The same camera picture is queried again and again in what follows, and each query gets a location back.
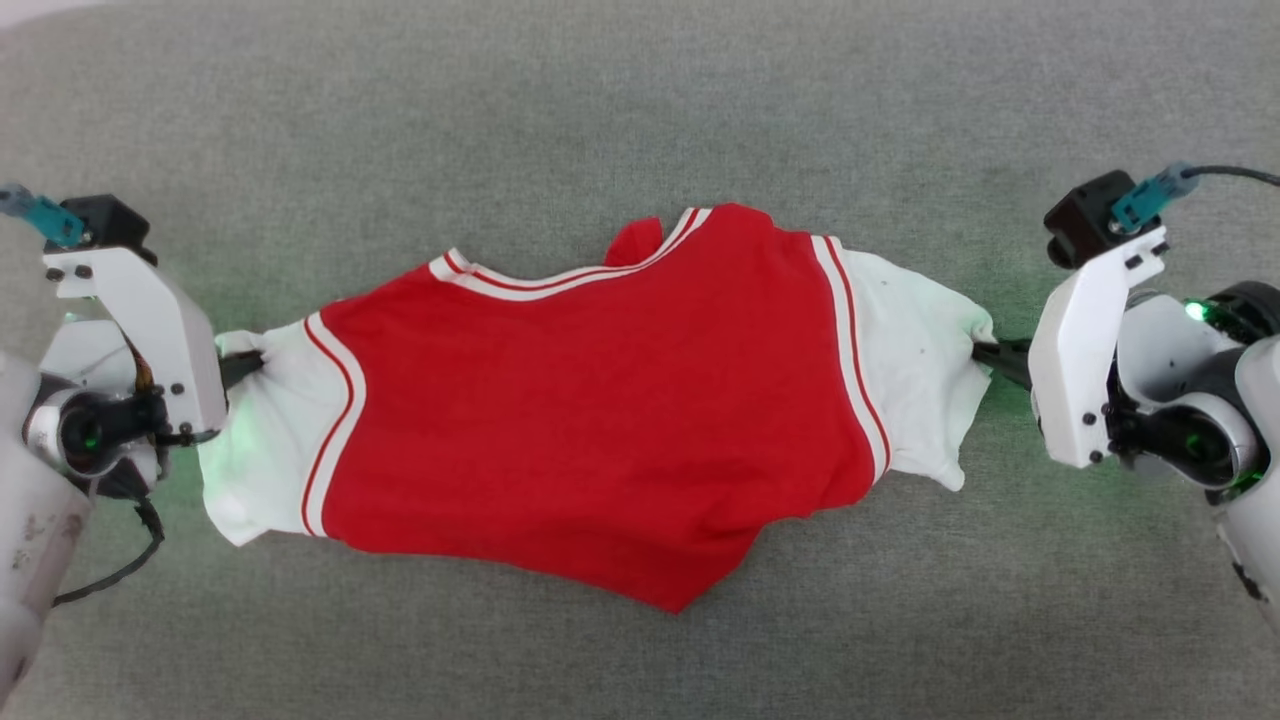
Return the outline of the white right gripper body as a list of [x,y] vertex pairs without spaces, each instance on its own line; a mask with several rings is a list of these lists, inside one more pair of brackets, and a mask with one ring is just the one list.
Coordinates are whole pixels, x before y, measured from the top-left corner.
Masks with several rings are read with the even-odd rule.
[[1245,415],[1196,389],[1235,342],[1165,293],[1130,292],[1161,273],[1156,228],[1087,261],[1048,297],[1028,354],[1046,448],[1084,468],[1147,456],[1171,469],[1243,469]]

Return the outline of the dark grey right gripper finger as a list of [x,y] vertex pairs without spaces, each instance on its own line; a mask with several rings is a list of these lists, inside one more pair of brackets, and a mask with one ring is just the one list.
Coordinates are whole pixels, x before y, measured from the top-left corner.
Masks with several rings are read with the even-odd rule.
[[975,342],[972,357],[1015,386],[1030,391],[1029,351],[1029,340]]

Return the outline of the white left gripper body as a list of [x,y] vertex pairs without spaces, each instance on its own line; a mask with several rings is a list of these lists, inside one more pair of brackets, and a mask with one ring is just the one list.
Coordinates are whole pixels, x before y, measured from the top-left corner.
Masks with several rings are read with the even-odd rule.
[[201,307],[156,266],[124,247],[46,252],[60,299],[92,299],[105,316],[69,314],[40,366],[82,389],[124,396],[156,387],[168,445],[198,445],[227,421],[212,327]]

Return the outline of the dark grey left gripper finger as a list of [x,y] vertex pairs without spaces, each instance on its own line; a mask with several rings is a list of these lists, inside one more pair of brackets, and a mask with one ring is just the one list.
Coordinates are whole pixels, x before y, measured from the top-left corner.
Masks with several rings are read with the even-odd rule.
[[265,361],[260,350],[227,354],[219,357],[221,387],[230,391],[242,380],[259,372]]

